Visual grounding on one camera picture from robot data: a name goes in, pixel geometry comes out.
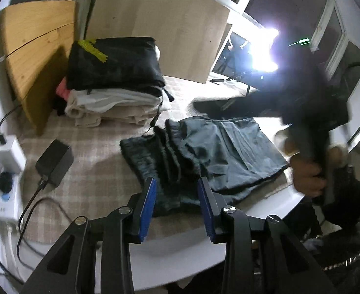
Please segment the person right hand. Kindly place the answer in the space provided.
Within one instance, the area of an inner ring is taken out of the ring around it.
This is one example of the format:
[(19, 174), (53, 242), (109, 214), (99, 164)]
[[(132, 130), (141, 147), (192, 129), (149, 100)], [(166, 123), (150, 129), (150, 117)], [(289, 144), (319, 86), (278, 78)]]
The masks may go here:
[[(329, 166), (332, 173), (333, 183), (344, 181), (340, 177), (347, 174), (347, 149), (338, 145), (328, 152)], [(327, 187), (327, 179), (322, 175), (322, 168), (313, 162), (306, 161), (300, 154), (293, 155), (289, 164), (292, 167), (292, 181), (294, 188), (304, 195), (315, 198), (323, 194)]]

